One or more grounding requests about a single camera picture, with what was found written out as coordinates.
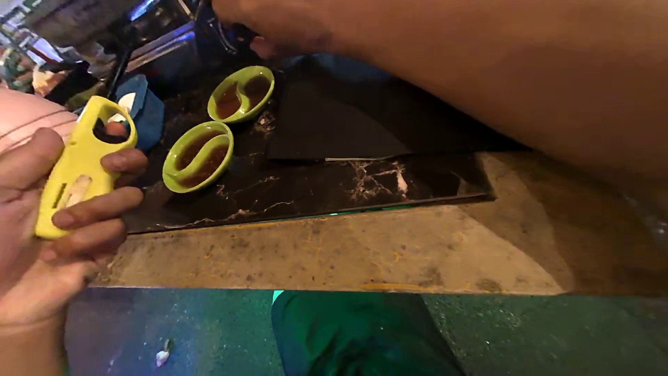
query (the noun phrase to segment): debris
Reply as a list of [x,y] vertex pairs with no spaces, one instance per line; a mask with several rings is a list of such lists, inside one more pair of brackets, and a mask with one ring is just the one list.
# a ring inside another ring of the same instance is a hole
[[169,347],[170,347],[170,341],[168,339],[167,341],[165,341],[165,345],[162,351],[158,351],[158,353],[156,354],[157,367],[162,367],[162,365],[167,362],[167,359],[169,359]]

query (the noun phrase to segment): pink shirt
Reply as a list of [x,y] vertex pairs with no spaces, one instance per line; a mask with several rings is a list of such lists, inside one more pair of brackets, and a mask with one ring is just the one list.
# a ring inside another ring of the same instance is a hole
[[0,154],[22,145],[39,128],[51,128],[63,141],[77,116],[59,104],[32,94],[0,89]]

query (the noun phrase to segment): green bowl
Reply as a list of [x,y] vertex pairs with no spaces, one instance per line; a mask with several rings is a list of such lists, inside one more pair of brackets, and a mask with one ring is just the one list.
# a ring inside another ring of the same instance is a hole
[[[254,108],[250,108],[251,102],[248,99],[248,97],[246,97],[246,95],[244,94],[243,87],[246,85],[246,83],[248,83],[250,79],[255,78],[257,76],[266,76],[269,79],[270,82],[269,91],[267,92],[267,95],[265,95],[265,97],[262,99],[261,102],[259,102]],[[225,91],[227,91],[227,89],[235,82],[236,82],[236,96],[241,101],[241,107],[234,114],[232,114],[232,116],[221,119],[218,117],[218,114],[216,113],[216,102],[218,101],[218,98],[220,98],[220,96],[223,95],[223,93],[225,93]],[[275,85],[274,74],[271,72],[271,69],[267,67],[250,66],[238,70],[235,73],[232,73],[231,75],[227,76],[227,78],[225,78],[220,83],[220,85],[218,85],[216,90],[213,91],[213,94],[211,94],[207,107],[209,116],[211,117],[211,119],[215,121],[220,121],[225,123],[240,122],[251,119],[255,117],[257,114],[259,114],[260,111],[265,107],[265,104],[267,104],[267,101],[271,97],[271,94],[274,92],[274,85]]]
[[[175,164],[179,154],[182,153],[185,150],[185,148],[188,145],[190,145],[192,141],[196,140],[199,136],[202,136],[203,134],[211,132],[212,130],[219,130],[224,134],[215,136],[214,138],[210,139],[206,144],[204,144],[204,146],[200,149],[199,153],[195,156],[192,162],[188,166],[186,166],[186,168],[184,168],[183,170],[177,170]],[[197,170],[199,170],[199,168],[202,166],[202,164],[206,161],[206,158],[209,156],[209,154],[213,151],[215,147],[225,144],[228,145],[225,159],[223,159],[220,166],[218,166],[216,171],[213,174],[211,174],[211,176],[209,176],[205,181],[201,182],[200,184],[195,185],[194,187],[185,187],[181,185],[180,181],[193,176],[193,174],[195,174]],[[216,179],[220,177],[222,172],[225,171],[225,168],[230,163],[230,160],[232,158],[233,148],[234,148],[234,137],[232,135],[232,131],[227,127],[227,125],[215,121],[199,124],[194,128],[190,129],[183,136],[181,136],[181,138],[178,139],[178,141],[176,141],[174,146],[169,150],[169,153],[167,154],[167,159],[165,159],[164,163],[162,164],[162,180],[164,181],[165,185],[167,186],[167,188],[169,188],[170,191],[176,193],[187,193],[196,191],[197,189],[204,188],[207,185],[216,181]]]

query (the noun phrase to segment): green floor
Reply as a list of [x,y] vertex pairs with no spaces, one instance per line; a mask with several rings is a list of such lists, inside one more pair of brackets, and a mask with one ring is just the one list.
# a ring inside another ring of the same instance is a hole
[[666,375],[659,301],[584,296],[425,296],[471,375]]
[[[70,307],[73,375],[282,375],[270,291],[94,288]],[[471,375],[666,375],[668,301],[424,296]],[[174,351],[154,364],[164,339]]]

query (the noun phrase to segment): blue cloth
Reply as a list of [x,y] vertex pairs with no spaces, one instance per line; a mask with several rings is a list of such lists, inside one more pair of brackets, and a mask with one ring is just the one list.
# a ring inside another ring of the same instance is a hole
[[162,138],[165,105],[149,90],[148,81],[143,74],[138,74],[125,81],[116,90],[116,101],[130,93],[136,93],[130,110],[130,116],[137,128],[136,147],[141,151],[148,151]]

